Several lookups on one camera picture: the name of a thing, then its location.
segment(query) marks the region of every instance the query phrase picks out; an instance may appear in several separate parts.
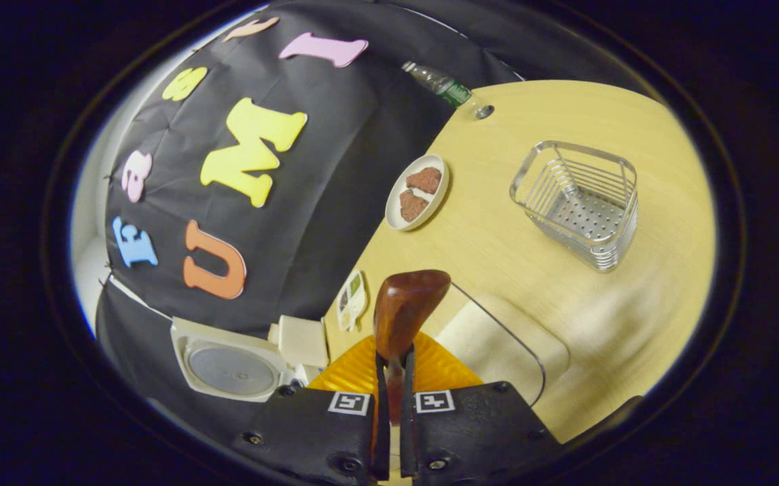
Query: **green bottle label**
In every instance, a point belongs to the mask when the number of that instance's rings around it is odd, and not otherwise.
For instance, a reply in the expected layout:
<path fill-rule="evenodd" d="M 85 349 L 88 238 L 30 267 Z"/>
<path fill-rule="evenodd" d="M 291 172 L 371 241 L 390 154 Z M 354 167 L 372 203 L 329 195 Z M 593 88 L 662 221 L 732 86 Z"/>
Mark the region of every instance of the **green bottle label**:
<path fill-rule="evenodd" d="M 471 92 L 466 87 L 461 86 L 459 83 L 454 81 L 452 85 L 446 89 L 446 91 L 442 92 L 438 96 L 448 101 L 449 104 L 458 108 L 471 98 Z"/>

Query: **silver wire rack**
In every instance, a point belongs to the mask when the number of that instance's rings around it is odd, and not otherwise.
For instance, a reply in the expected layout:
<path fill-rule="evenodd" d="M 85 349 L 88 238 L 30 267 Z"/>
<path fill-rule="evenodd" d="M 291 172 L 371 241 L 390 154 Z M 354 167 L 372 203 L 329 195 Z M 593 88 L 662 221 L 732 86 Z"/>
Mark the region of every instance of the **silver wire rack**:
<path fill-rule="evenodd" d="M 531 169 L 540 165 L 534 179 Z M 600 271 L 618 264 L 639 221 L 633 164 L 569 142 L 535 145 L 513 179 L 510 197 L 543 233 Z"/>

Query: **wooden table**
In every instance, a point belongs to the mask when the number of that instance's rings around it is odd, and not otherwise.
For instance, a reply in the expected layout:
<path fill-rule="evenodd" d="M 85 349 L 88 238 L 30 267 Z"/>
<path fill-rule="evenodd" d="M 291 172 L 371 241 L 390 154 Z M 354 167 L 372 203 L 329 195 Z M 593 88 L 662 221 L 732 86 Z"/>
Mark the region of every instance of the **wooden table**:
<path fill-rule="evenodd" d="M 338 329 L 335 303 L 325 317 L 331 359 L 371 334 L 374 293 L 387 276 L 448 271 L 467 292 L 512 302 L 568 346 L 568 371 L 533 407 L 566 442 L 651 389 L 690 338 L 714 268 L 711 194 L 688 136 L 652 99 L 578 81 L 476 93 L 495 113 L 480 121 L 455 113 L 437 136 L 429 152 L 451 171 L 446 199 L 417 230 L 380 225 L 356 263 L 370 294 L 360 329 Z M 639 226 L 611 273 L 550 240 L 510 200 L 513 176 L 543 140 L 595 147 L 636 167 Z"/>

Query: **wooden handle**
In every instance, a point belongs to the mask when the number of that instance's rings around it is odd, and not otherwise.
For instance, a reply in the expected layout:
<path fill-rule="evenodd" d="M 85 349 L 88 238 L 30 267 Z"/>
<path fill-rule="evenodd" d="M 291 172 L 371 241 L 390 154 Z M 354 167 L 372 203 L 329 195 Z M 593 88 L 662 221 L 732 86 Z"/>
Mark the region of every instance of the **wooden handle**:
<path fill-rule="evenodd" d="M 375 300 L 377 353 L 387 363 L 400 365 L 401 357 L 450 286 L 449 274 L 440 270 L 409 271 L 390 275 Z"/>

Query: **brown food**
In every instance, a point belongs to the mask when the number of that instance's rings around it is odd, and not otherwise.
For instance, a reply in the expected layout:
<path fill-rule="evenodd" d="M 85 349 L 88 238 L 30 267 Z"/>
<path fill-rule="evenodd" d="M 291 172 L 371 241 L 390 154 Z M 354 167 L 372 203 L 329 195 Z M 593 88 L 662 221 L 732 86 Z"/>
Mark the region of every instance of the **brown food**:
<path fill-rule="evenodd" d="M 405 179 L 409 188 L 418 188 L 418 190 L 429 194 L 435 194 L 438 186 L 441 184 L 441 172 L 433 167 L 427 167 L 417 174 L 408 175 Z"/>
<path fill-rule="evenodd" d="M 408 223 L 414 221 L 429 206 L 427 200 L 414 196 L 413 190 L 406 190 L 399 196 L 402 200 L 402 218 Z"/>

